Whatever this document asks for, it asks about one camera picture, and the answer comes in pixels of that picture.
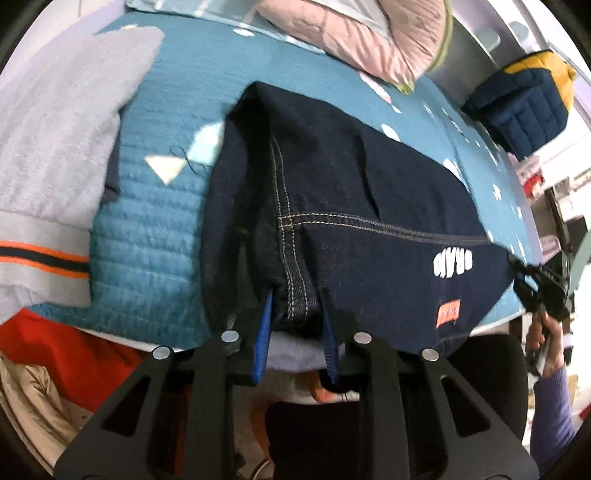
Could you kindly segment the purple sleeved right forearm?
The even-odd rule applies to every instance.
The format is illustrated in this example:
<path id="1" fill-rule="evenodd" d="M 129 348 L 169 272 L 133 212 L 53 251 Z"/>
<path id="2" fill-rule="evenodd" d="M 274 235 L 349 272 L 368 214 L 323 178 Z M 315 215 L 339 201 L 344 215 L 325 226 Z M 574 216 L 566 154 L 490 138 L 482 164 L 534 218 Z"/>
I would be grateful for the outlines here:
<path id="1" fill-rule="evenodd" d="M 543 476 L 557 462 L 576 433 L 571 420 L 565 367 L 534 386 L 535 413 L 532 421 L 530 454 Z"/>

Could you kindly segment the person's right hand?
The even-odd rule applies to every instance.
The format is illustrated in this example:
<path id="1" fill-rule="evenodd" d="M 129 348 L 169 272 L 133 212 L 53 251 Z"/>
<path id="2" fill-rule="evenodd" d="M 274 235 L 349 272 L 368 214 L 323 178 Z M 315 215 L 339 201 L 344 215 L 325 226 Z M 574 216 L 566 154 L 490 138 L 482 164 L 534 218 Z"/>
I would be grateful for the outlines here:
<path id="1" fill-rule="evenodd" d="M 533 314 L 526 336 L 526 361 L 529 372 L 543 379 L 565 366 L 562 324 L 545 310 Z"/>

